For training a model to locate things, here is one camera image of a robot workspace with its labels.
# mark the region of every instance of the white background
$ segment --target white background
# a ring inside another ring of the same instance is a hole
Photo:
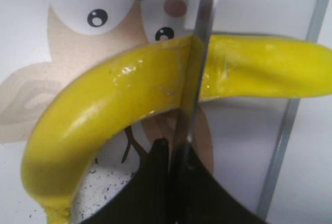
[[[319,43],[332,48],[332,0]],[[270,208],[271,223],[332,222],[332,96],[301,101]]]

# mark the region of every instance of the pink cheek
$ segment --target pink cheek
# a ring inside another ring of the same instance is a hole
[[[187,4],[183,0],[166,0],[164,11],[170,17],[180,18],[187,13]]]

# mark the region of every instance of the banana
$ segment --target banana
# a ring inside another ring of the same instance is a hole
[[[147,116],[179,106],[191,36],[122,53],[81,75],[44,112],[21,168],[49,224],[64,224],[91,160],[105,142]],[[332,51],[277,37],[215,35],[201,100],[332,93]]]

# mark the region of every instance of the knife blade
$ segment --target knife blade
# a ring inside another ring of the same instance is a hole
[[[181,152],[186,144],[191,144],[194,138],[193,126],[217,3],[218,0],[200,0],[199,3],[184,78],[180,111],[176,120],[171,151],[171,168],[177,161],[176,154]]]

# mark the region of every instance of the printed illustration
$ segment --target printed illustration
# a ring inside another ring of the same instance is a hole
[[[94,65],[140,45],[188,34],[183,28],[187,7],[188,0],[50,0],[47,38],[52,61],[23,67],[0,82],[0,143],[27,140],[55,96]],[[160,136],[172,140],[174,121],[172,111],[142,125],[150,142]],[[212,142],[202,110],[196,127],[195,148],[212,171]],[[126,136],[126,152],[133,146],[142,159],[145,151],[130,127]]]

